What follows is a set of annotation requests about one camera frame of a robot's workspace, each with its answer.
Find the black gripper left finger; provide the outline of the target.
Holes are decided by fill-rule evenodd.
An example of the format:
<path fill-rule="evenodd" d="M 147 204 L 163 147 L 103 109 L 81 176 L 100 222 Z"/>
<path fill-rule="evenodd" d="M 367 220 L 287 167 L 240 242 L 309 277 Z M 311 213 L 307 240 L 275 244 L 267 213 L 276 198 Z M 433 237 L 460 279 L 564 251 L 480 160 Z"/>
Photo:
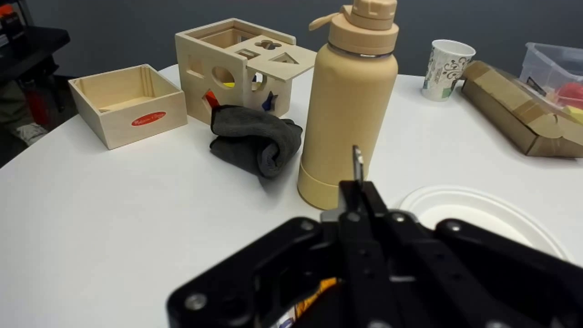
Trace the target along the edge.
<path fill-rule="evenodd" d="M 389 320 L 388 269 L 360 184 L 340 184 L 322 222 L 293 217 L 187 280 L 165 302 L 169 328 L 271 328 L 337 279 L 296 328 L 371 328 Z"/>

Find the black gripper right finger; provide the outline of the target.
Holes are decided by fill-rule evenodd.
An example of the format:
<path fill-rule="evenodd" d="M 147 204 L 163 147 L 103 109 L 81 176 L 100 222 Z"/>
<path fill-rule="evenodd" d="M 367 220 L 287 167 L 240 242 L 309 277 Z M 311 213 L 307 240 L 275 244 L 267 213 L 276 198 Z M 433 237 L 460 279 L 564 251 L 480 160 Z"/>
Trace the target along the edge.
<path fill-rule="evenodd" d="M 449 328 L 583 328 L 583 271 L 559 257 L 446 217 L 433 229 L 389 209 L 360 184 L 389 271 L 408 273 L 428 299 L 429 324 Z"/>

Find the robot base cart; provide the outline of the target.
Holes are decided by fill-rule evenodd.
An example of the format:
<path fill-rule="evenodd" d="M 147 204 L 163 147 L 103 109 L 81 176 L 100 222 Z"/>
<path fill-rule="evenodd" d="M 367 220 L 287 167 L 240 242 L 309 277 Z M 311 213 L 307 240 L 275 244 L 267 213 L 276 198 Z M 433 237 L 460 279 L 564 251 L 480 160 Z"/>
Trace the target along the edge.
<path fill-rule="evenodd" d="M 34 144 L 47 129 L 34 122 L 20 80 L 49 76 L 56 69 L 52 54 L 69 42 L 69 33 L 25 25 L 14 0 L 0 0 L 0 33 L 0 129 Z"/>

